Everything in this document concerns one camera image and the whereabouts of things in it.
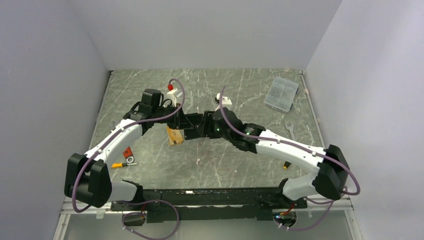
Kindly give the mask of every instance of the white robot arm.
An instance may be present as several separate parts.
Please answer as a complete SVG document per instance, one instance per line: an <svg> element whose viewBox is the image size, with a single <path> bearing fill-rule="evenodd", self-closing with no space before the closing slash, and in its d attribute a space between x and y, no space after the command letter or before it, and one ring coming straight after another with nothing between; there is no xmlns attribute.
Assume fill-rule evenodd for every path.
<svg viewBox="0 0 424 240"><path fill-rule="evenodd" d="M143 93L142 101L138 103L138 109L133 107L101 143L84 155L75 153L71 156L66 173L64 190L66 196L72 196L76 173L81 169L81 165L96 153L97 156L93 158L93 163L89 167L90 175L84 175L77 186L76 199L94 207L101 207L106 202L140 202L143 200L143 188L139 184L129 181L112 182L109 177L109 169L122 152L135 140L142 137L155 123L134 124L134 122L143 118L165 116L176 109L174 100L168 106L160 106L160 103L156 101L159 98L154 97L159 91L147 90L151 90L151 92L147 91L148 94L146 95L146 91ZM323 157L319 156L331 156L346 167L349 167L338 147L330 145L328 149L324 149L305 145L279 136L260 125L243 123L232 111L228 110L231 107L231 100L228 97L223 97L222 99L225 101L223 102L225 115L232 125L241 132L294 143L309 149L312 153L307 153L293 145L277 143L271 140L247 138L235 133L223 120L219 106L215 111L205 111L203 114L192 113L184 115L181 110L174 117L156 123L164 123L172 129L186 131L184 133L186 140L201 137L211 139L224 138L242 151L273 156L309 171L307 175L281 181L277 190L281 191L284 201L297 201L303 197L316 194L321 194L332 200L340 199L343 194L347 173L337 165L327 162ZM100 149L105 143L108 144L103 149Z"/></svg>

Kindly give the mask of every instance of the white enclosure wall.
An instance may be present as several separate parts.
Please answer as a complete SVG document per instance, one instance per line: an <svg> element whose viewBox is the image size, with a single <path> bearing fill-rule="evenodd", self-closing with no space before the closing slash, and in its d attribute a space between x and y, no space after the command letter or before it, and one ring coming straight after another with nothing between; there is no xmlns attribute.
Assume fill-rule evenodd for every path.
<svg viewBox="0 0 424 240"><path fill-rule="evenodd" d="M305 69L342 0L72 0L109 70Z"/></svg>
<svg viewBox="0 0 424 240"><path fill-rule="evenodd" d="M0 4L0 239L52 239L108 72L68 0Z"/></svg>
<svg viewBox="0 0 424 240"><path fill-rule="evenodd" d="M422 0L343 0L306 69L324 139L362 184L365 239L424 236L423 13Z"/></svg>

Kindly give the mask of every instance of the gray marble surface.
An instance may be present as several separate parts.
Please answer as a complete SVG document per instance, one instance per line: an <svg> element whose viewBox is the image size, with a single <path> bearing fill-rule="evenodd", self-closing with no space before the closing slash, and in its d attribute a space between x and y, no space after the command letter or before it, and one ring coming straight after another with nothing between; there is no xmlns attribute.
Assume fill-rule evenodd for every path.
<svg viewBox="0 0 424 240"><path fill-rule="evenodd" d="M293 108L281 113L265 106L274 77L299 83ZM110 78L93 146L105 138L112 120L120 121L140 101L146 88L167 92L169 79L184 84L185 113L214 110L223 86L238 118L290 138L286 122L294 124L297 141L319 146L318 132L304 87L295 69L143 69L116 70ZM157 124L131 146L138 165L111 169L114 181L130 180L146 189L274 187L284 178L307 174L296 165L283 169L283 159L243 152L224 139L194 139L170 146L166 125ZM117 162L124 163L122 156Z"/></svg>

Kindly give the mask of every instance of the red object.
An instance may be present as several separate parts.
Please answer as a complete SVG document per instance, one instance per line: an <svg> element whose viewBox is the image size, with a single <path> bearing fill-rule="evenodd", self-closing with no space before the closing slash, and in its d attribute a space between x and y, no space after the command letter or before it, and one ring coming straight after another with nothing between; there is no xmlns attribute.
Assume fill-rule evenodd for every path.
<svg viewBox="0 0 424 240"><path fill-rule="evenodd" d="M125 151L123 151L123 157L125 159L127 159L128 157L132 157L132 156L133 156L133 152L131 151L131 148L130 147L127 147L125 149Z"/></svg>

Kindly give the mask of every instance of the clear plastic box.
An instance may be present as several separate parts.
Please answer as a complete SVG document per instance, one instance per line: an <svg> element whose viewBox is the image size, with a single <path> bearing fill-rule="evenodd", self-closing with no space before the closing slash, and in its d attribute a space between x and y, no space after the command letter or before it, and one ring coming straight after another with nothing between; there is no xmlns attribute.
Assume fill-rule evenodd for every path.
<svg viewBox="0 0 424 240"><path fill-rule="evenodd" d="M265 105L282 113L288 112L292 109L298 90L298 83L276 76L265 98Z"/></svg>

